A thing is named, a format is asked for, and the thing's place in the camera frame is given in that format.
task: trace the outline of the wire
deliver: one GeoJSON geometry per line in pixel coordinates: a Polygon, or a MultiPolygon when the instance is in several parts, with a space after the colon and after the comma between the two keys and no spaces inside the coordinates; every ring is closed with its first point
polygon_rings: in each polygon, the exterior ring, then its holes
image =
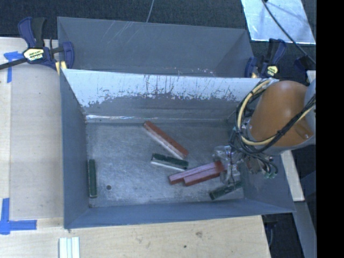
{"type": "Polygon", "coordinates": [[[261,0],[264,7],[267,9],[267,11],[269,12],[270,16],[272,17],[272,19],[275,21],[275,23],[277,24],[277,26],[282,30],[282,32],[290,39],[291,42],[293,42],[293,44],[307,57],[309,58],[309,60],[311,60],[315,65],[317,64],[293,39],[292,37],[285,31],[285,29],[280,25],[280,23],[277,21],[277,19],[274,17],[274,15],[271,13],[271,11],[269,10],[268,6],[266,5],[264,0],[261,0]]]}
{"type": "Polygon", "coordinates": [[[155,1],[155,0],[152,0],[152,4],[150,5],[150,10],[149,10],[149,14],[148,14],[148,17],[147,17],[146,23],[149,21],[149,19],[150,19],[150,17],[151,17],[151,13],[152,13],[152,9],[153,9],[153,5],[154,5],[154,1],[155,1]]]}

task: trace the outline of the bin floor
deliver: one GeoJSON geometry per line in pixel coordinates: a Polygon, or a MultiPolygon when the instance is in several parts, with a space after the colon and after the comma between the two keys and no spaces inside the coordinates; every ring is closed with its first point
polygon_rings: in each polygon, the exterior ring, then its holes
{"type": "MultiPolygon", "coordinates": [[[[233,125],[226,120],[154,121],[189,151],[189,168],[212,162],[215,146],[227,145],[233,125]]],[[[209,192],[223,186],[220,178],[186,187],[171,185],[168,176],[177,170],[151,164],[153,153],[172,156],[149,136],[140,123],[88,123],[88,159],[96,162],[97,198],[91,207],[148,203],[211,202],[209,192]]],[[[243,198],[238,189],[221,198],[243,198]]]]}

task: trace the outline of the blue tape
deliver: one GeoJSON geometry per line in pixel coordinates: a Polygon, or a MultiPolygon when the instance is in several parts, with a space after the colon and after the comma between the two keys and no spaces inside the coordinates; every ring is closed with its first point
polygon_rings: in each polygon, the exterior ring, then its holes
{"type": "Polygon", "coordinates": [[[16,230],[36,230],[37,220],[10,221],[10,199],[2,200],[0,234],[9,235],[11,231],[16,230]]]}
{"type": "MultiPolygon", "coordinates": [[[[11,62],[12,60],[17,60],[17,59],[22,59],[24,56],[21,53],[18,53],[17,51],[15,52],[10,52],[10,53],[4,53],[4,57],[11,62]]],[[[7,72],[7,83],[10,83],[12,81],[12,67],[8,68],[7,72]]]]}

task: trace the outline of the yellow clamp label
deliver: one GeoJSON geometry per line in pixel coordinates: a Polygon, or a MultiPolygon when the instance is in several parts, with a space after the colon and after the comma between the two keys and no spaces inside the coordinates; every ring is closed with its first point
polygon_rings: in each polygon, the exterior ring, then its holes
{"type": "Polygon", "coordinates": [[[269,66],[268,67],[268,70],[267,70],[268,75],[274,76],[277,74],[277,72],[278,72],[278,68],[276,66],[269,66]]]}
{"type": "Polygon", "coordinates": [[[28,49],[24,52],[24,57],[29,61],[39,60],[43,58],[44,50],[43,49],[28,49]]]}

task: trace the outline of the black cable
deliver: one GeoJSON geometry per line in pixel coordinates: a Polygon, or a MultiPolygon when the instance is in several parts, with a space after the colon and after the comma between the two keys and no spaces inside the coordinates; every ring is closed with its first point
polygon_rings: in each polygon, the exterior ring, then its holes
{"type": "Polygon", "coordinates": [[[274,17],[274,15],[271,13],[271,11],[269,10],[268,6],[266,5],[264,0],[261,0],[264,7],[267,9],[268,13],[270,14],[270,16],[272,17],[272,19],[275,21],[275,23],[277,24],[277,26],[282,30],[282,32],[290,39],[291,42],[293,42],[293,44],[307,57],[309,58],[309,60],[311,60],[315,65],[317,64],[293,39],[292,37],[285,31],[285,29],[280,25],[280,23],[277,21],[277,19],[274,17]]]}

